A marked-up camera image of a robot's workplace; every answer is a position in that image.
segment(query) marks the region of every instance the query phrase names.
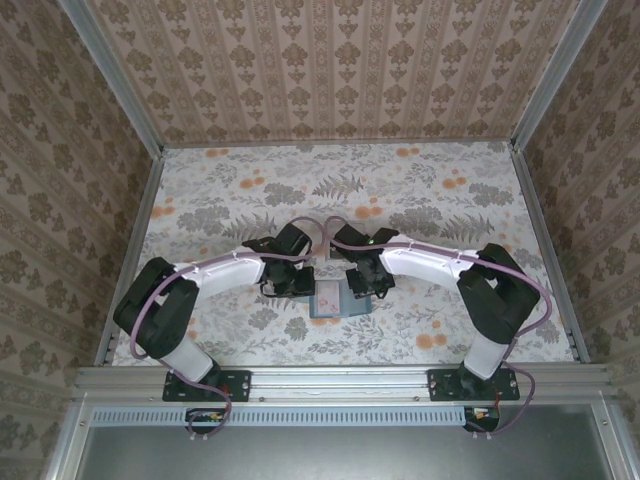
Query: grey leaf pattern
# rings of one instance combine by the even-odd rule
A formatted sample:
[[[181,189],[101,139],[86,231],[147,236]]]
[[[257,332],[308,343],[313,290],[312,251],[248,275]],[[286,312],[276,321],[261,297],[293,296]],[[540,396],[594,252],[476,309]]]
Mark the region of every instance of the grey leaf pattern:
[[[278,318],[278,314],[276,312],[269,308],[262,308],[251,314],[251,317],[249,318],[249,325],[257,328],[258,330],[264,330],[276,318]]]
[[[229,218],[229,209],[214,205],[212,207],[197,208],[195,213],[183,213],[178,217],[178,227],[187,232],[202,230],[207,235],[220,233],[223,230],[222,219]]]
[[[405,180],[407,182],[414,182],[415,180],[420,180],[424,187],[430,187],[433,185],[433,181],[436,178],[435,169],[425,163],[412,163],[409,171],[405,176]]]
[[[477,217],[465,213],[465,216],[454,215],[447,221],[445,227],[440,232],[440,236],[454,240],[467,241],[480,240],[484,234],[491,233],[495,228],[488,218],[481,214]]]
[[[270,183],[264,187],[265,203],[272,207],[280,204],[295,205],[304,202],[305,194],[301,190],[295,190],[293,187],[283,185],[281,183]]]
[[[307,324],[302,317],[292,318],[287,322],[287,326],[284,329],[284,333],[289,335],[289,338],[294,341],[304,340],[309,333]]]
[[[236,240],[248,240],[250,238],[259,238],[267,233],[271,233],[276,229],[273,217],[269,217],[269,213],[265,213],[264,217],[257,213],[248,215],[240,215],[235,218],[231,225],[226,227],[222,235],[231,237]]]
[[[342,174],[337,177],[329,175],[327,178],[322,180],[311,193],[321,197],[340,200],[341,197],[343,199],[347,198],[351,193],[358,192],[362,188],[364,187],[362,186],[360,178],[356,178],[353,174],[351,175],[351,178]]]
[[[389,223],[393,228],[406,233],[419,232],[425,237],[437,235],[440,231],[436,220],[442,220],[440,210],[424,205],[407,208],[404,213],[394,213],[389,217]]]
[[[472,183],[469,185],[469,192],[476,194],[473,200],[482,207],[488,207],[491,204],[505,205],[513,203],[513,194],[511,192],[500,190],[498,187],[484,183]]]

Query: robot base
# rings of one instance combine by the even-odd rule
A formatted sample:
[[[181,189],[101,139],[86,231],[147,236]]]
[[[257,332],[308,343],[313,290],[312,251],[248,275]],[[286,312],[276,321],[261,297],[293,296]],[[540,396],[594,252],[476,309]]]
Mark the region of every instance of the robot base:
[[[249,370],[215,371],[217,378],[207,381],[205,376],[200,383],[211,385],[226,392],[233,402],[248,402],[251,392],[251,372]],[[165,402],[222,402],[219,395],[208,390],[187,385],[171,372],[167,373],[162,391]]]
[[[452,402],[459,400],[495,401],[519,400],[520,391],[516,374],[508,368],[499,368],[485,382],[476,382],[469,388],[463,382],[459,368],[445,368],[427,371],[429,379],[429,399],[432,402]]]

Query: aluminum frame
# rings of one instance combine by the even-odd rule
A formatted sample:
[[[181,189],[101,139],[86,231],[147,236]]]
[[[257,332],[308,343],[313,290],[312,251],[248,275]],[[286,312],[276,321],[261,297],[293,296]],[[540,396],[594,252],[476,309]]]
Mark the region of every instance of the aluminum frame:
[[[624,435],[606,402],[615,397],[604,365],[580,363],[519,364],[536,379],[533,405],[588,404],[601,426],[600,435],[615,479],[637,478],[634,459],[622,448]],[[252,371],[252,407],[440,407],[477,406],[492,402],[431,402],[427,371],[456,365],[352,366],[352,367],[243,367]],[[95,407],[179,406],[216,407],[211,403],[163,403],[163,367],[84,368],[78,373],[62,435],[47,480],[76,478]],[[522,404],[530,388],[518,375]]]
[[[511,136],[523,147],[527,145],[549,108],[606,4],[607,0],[585,0],[576,8]]]
[[[533,179],[527,168],[527,163],[524,157],[524,153],[520,148],[518,142],[513,142],[513,145],[509,146],[509,152],[511,153],[511,160],[516,170],[516,176],[520,183],[520,189],[522,196],[524,197],[527,210],[529,211],[529,218],[531,218],[531,224],[533,226],[533,232],[538,240],[540,246],[540,253],[544,260],[545,268],[547,269],[547,275],[549,276],[549,282],[551,283],[551,289],[553,290],[554,297],[556,299],[556,305],[560,316],[564,320],[569,330],[569,339],[573,340],[572,345],[577,354],[578,359],[581,362],[588,363],[591,361],[589,357],[589,351],[587,345],[584,342],[584,337],[578,324],[578,317],[576,317],[573,304],[569,298],[569,291],[567,290],[567,284],[564,281],[560,263],[558,257],[553,248],[553,242],[551,241],[551,235],[547,229],[547,224],[544,221],[544,214],[536,195],[536,189],[533,185]]]
[[[118,103],[126,113],[131,125],[144,144],[153,160],[158,160],[162,154],[161,135],[153,123],[144,102],[138,97],[129,82],[126,73],[118,62],[107,38],[100,30],[98,22],[91,13],[86,1],[60,0],[60,4],[71,23],[86,45],[91,58],[96,62],[105,80],[111,87]]]

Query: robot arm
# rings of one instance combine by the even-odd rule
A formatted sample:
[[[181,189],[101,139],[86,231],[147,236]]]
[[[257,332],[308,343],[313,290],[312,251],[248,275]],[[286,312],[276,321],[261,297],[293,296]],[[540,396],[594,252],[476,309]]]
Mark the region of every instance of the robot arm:
[[[356,263],[355,269],[347,271],[349,286],[356,297],[372,294],[384,297],[395,285],[394,275],[407,275],[459,290],[477,330],[464,359],[461,377],[471,374],[473,380],[490,379],[540,300],[537,290],[517,278],[460,259],[461,256],[479,258],[523,273],[499,245],[490,243],[480,251],[436,248],[440,252],[448,251],[449,255],[446,255],[420,249],[420,246],[435,246],[416,242],[395,230],[383,228],[369,238],[350,225],[345,225],[335,239],[345,247],[387,243],[410,245],[366,251],[335,247],[347,260]]]
[[[136,343],[151,358],[181,372],[188,380],[215,384],[220,367],[186,335],[196,298],[254,284],[260,284],[265,295],[313,295],[313,267],[301,267],[292,261],[269,258],[269,254],[296,257],[307,246],[311,246],[309,237],[288,224],[276,238],[249,240],[232,254],[223,255],[222,261],[195,268],[178,277],[151,304],[136,336]],[[254,255],[241,255],[246,252]],[[116,324],[131,335],[138,315],[152,292],[170,275],[187,266],[190,265],[171,265],[160,257],[150,260],[116,307]],[[265,292],[265,287],[273,293]]]

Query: ventilation grille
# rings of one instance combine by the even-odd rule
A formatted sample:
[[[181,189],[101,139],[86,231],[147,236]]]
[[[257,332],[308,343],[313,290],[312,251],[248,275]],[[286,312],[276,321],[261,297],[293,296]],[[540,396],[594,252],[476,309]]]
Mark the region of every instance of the ventilation grille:
[[[99,407],[91,426],[185,426],[186,407]],[[464,407],[236,407],[228,426],[428,426],[464,425]],[[194,425],[210,425],[194,422]]]

